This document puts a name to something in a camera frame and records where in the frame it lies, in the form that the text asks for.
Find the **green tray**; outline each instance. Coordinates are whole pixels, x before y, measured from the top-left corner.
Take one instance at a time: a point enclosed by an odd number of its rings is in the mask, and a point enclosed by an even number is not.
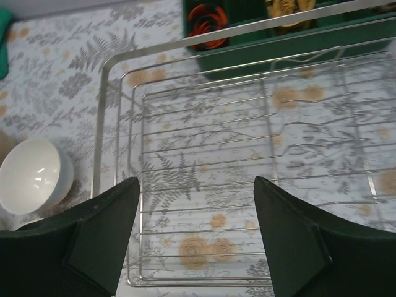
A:
[[[229,26],[248,24],[268,18],[265,0],[183,0],[184,36],[188,35],[187,17],[199,4],[213,3],[222,7],[227,14]],[[317,0],[316,7],[337,4],[338,1]],[[197,59],[202,71],[246,64],[250,62],[274,59],[294,54],[326,50],[339,45],[353,45],[371,40],[396,36],[396,12],[378,14],[374,10],[364,9],[346,14],[333,15],[314,20],[312,29],[285,35],[276,35],[273,28],[238,35],[229,38],[229,45],[210,51],[188,50],[198,54]],[[356,48],[348,48],[343,56],[355,56],[379,51],[389,41],[373,43]],[[323,54],[315,62],[326,61],[334,54]],[[277,69],[295,66],[295,63],[282,61]],[[270,69],[270,63],[256,66],[240,67],[206,74],[210,79],[225,79],[248,75]]]

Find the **wire rack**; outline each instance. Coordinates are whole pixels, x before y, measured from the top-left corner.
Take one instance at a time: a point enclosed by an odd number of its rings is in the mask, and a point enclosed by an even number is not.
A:
[[[126,257],[131,286],[270,290],[254,208],[256,175],[338,216],[396,231],[394,57],[345,57],[366,45],[207,72],[198,69],[198,56],[186,56],[109,75],[117,62],[147,56],[147,65],[149,54],[179,47],[173,44],[105,65],[95,164],[103,167],[103,129],[115,125],[114,183],[134,175],[142,188]],[[317,62],[323,55],[331,58]],[[279,69],[284,61],[294,67]],[[205,77],[259,65],[270,70]],[[109,102],[117,107],[110,116]],[[93,195],[100,166],[94,170]]]

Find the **ceramic bowl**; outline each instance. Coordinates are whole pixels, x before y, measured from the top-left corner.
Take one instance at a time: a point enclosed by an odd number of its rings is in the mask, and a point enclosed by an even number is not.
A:
[[[14,215],[49,209],[66,197],[73,177],[65,151],[46,139],[26,140],[0,167],[0,204]]]

